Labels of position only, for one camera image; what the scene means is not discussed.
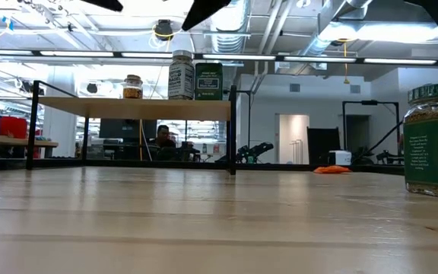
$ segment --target glass jar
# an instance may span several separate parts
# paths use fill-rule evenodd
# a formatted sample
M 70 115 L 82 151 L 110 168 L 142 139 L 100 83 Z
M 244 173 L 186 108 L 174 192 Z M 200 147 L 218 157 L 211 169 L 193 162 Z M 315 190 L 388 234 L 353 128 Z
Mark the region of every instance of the glass jar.
M 409 192 L 438 196 L 438 84 L 408 92 L 403 144 Z
M 143 99 L 143 81 L 137 75 L 128 75 L 122 89 L 125 99 Z
M 195 86 L 194 74 L 192 53 L 186 50 L 174 51 L 168 73 L 168 99 L 192 100 Z

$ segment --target pillar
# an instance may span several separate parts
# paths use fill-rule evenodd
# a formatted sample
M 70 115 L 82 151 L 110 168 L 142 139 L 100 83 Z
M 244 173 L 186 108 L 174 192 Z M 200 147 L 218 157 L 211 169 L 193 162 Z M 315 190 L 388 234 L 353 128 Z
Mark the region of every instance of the pillar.
M 75 90 L 75 79 L 72 67 L 52 66 L 49 69 L 47 83 L 61 88 L 70 94 L 77 94 Z M 46 88 L 46 96 L 49 97 L 68 97 L 53 88 Z M 53 142 L 58 142 L 59 146 L 53 149 L 53 156 L 74 157 L 75 156 L 75 133 L 77 117 L 74 114 L 45 107 L 43 121 L 43 136 L 51 138 Z

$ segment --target person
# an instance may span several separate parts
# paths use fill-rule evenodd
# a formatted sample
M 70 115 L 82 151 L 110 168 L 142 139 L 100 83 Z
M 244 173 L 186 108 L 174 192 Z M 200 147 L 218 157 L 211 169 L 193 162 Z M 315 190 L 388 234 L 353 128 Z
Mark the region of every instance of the person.
M 157 137 L 155 140 L 153 140 L 153 143 L 160 148 L 175 148 L 176 144 L 174 141 L 169 139 L 169 135 L 170 131 L 168 126 L 158 126 Z

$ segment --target computer monitor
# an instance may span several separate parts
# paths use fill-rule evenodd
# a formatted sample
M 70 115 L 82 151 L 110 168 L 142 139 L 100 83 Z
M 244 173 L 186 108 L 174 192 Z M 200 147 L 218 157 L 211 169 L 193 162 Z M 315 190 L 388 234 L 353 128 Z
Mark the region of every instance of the computer monitor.
M 140 138 L 140 120 L 136 119 L 101 119 L 99 138 Z M 143 131 L 146 139 L 155 138 L 157 135 L 157 121 L 143 120 Z

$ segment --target ceiling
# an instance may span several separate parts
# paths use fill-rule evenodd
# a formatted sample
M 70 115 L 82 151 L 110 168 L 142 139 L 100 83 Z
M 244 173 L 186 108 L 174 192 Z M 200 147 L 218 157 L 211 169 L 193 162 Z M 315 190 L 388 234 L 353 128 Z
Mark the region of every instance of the ceiling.
M 268 24 L 271 7 L 280 0 L 251 0 L 247 19 L 244 53 L 257 53 Z M 0 36 L 0 49 L 60 49 L 93 51 L 174 51 L 186 49 L 196 53 L 212 52 L 212 37 L 217 35 L 212 19 L 207 19 L 189 32 L 177 33 L 170 44 L 159 43 L 152 36 L 152 28 L 160 19 L 169 19 L 174 31 L 179 31 L 193 0 L 121 0 L 123 13 L 107 11 L 76 0 L 0 0 L 0 33 L 5 31 L 3 18 L 11 18 L 13 30 Z M 282 5 L 278 17 L 285 9 Z M 282 32 L 272 47 L 272 54 L 292 53 L 306 47 L 317 28 L 317 15 L 322 0 L 312 0 L 307 7 L 293 6 L 281 28 Z M 343 56 L 342 46 L 330 46 L 324 54 Z M 349 56 L 383 58 L 438 58 L 438 43 L 387 43 L 355 40 L 347 43 Z M 254 72 L 254 62 L 242 68 L 226 67 L 225 74 L 232 81 L 236 74 Z M 127 74 L 138 74 L 144 79 L 144 94 L 155 98 L 167 96 L 167 64 L 87 65 L 65 64 L 77 75 L 79 96 L 87 93 L 87 84 L 98 83 L 103 91 L 92 96 L 116 96 L 119 83 Z M 354 65 L 349 75 L 372 78 L 387 68 L 379 65 Z M 46 80 L 48 62 L 0 62 L 0 96 L 27 96 L 15 86 L 15 79 Z M 344 75 L 344 65 L 328 65 L 326 71 L 309 74 Z

